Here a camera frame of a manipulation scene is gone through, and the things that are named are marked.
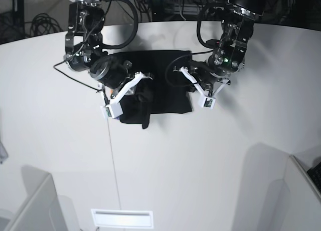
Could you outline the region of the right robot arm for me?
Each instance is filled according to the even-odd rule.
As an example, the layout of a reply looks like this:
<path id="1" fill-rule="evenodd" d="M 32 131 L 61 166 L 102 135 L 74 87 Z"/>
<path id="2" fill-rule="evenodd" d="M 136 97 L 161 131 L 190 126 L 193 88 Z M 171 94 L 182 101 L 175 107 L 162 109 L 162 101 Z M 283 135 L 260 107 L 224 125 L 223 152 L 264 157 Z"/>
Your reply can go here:
<path id="1" fill-rule="evenodd" d="M 138 31 L 138 14 L 129 0 L 69 0 L 68 30 L 65 35 L 64 63 L 75 72 L 88 71 L 91 78 L 110 89 L 119 88 L 129 77 L 127 68 L 108 50 L 119 50 L 128 46 Z M 133 14 L 130 36 L 121 44 L 108 45 L 103 42 L 102 29 L 109 10 L 103 10 L 102 2 L 122 2 Z"/>

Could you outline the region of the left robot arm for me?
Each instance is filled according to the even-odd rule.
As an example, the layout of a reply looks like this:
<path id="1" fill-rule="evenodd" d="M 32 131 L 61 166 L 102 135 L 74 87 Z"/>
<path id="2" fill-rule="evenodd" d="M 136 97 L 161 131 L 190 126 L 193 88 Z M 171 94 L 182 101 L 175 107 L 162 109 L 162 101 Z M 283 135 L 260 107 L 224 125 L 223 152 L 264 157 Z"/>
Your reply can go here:
<path id="1" fill-rule="evenodd" d="M 180 60 L 172 60 L 165 70 L 165 80 L 172 87 L 195 89 L 197 85 L 209 93 L 214 84 L 230 84 L 229 76 L 243 68 L 248 42 L 253 36 L 255 21 L 263 16 L 267 0 L 226 0 L 225 2 L 207 3 L 197 17 L 196 36 L 199 43 L 208 48 L 210 56 L 206 61 L 192 59 L 194 53 L 183 55 L 188 59 L 187 74 L 193 80 L 178 81 L 170 76 L 175 72 L 174 65 Z M 204 41 L 201 36 L 201 25 L 206 14 L 222 13 L 220 39 Z"/>

